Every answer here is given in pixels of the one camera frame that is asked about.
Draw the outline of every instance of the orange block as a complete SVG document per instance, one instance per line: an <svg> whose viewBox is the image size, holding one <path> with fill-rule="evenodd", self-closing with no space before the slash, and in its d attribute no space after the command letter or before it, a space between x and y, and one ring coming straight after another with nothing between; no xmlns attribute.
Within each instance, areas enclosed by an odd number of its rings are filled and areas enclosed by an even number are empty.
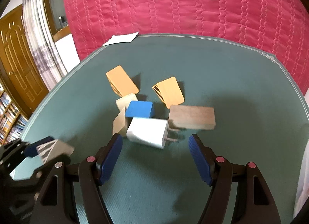
<svg viewBox="0 0 309 224"><path fill-rule="evenodd" d="M175 77L155 84L152 89L168 109L170 109L171 105L179 105L184 102L184 97Z"/></svg>
<svg viewBox="0 0 309 224"><path fill-rule="evenodd" d="M113 91L120 97L124 97L130 93L136 94L139 92L139 89L121 66L116 66L114 69L108 71L106 76Z"/></svg>

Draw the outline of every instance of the curtain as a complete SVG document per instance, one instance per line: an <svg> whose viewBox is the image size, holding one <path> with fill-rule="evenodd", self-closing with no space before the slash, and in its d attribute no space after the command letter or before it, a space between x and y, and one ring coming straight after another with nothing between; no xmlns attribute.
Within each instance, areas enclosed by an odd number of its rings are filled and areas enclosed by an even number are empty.
<svg viewBox="0 0 309 224"><path fill-rule="evenodd" d="M31 54L50 91L67 71L50 33L43 0L23 0L23 19Z"/></svg>

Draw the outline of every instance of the tabletop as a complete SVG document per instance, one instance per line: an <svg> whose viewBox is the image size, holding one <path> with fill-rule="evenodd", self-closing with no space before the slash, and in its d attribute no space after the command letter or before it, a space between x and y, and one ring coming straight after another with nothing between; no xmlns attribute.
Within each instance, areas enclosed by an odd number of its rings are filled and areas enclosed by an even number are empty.
<svg viewBox="0 0 309 224"><path fill-rule="evenodd" d="M176 34L139 35L131 43L104 46L76 66L47 95L22 139L48 135L75 147L80 162L108 143L119 98L106 72L121 65L140 88L139 100L153 101L155 118L168 109L152 86L175 76L184 105L213 107L214 130L185 130L163 150L124 139L111 179L100 190L114 223L197 223L210 187L200 179L188 149L197 133L216 155L231 163L257 164L275 199L282 223L292 220L303 151L308 140L308 107L274 55L231 41ZM15 177L41 165L27 158ZM80 222L87 223L78 183ZM224 223L230 223L237 184L233 183Z"/></svg>

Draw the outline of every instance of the red quilted fabric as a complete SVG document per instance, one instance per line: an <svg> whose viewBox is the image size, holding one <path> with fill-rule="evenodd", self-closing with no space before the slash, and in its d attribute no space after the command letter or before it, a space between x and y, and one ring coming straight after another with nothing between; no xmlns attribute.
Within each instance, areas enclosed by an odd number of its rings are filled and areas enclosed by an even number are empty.
<svg viewBox="0 0 309 224"><path fill-rule="evenodd" d="M82 60L112 35L186 33L271 52L305 93L309 15L300 0L64 0Z"/></svg>

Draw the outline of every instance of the door panel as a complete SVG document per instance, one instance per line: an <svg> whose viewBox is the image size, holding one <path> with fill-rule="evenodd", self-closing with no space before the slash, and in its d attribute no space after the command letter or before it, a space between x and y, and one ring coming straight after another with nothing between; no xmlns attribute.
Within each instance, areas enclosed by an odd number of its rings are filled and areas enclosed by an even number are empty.
<svg viewBox="0 0 309 224"><path fill-rule="evenodd" d="M48 89L34 64L23 26L20 5L0 19L0 58L15 89L33 112Z"/></svg>

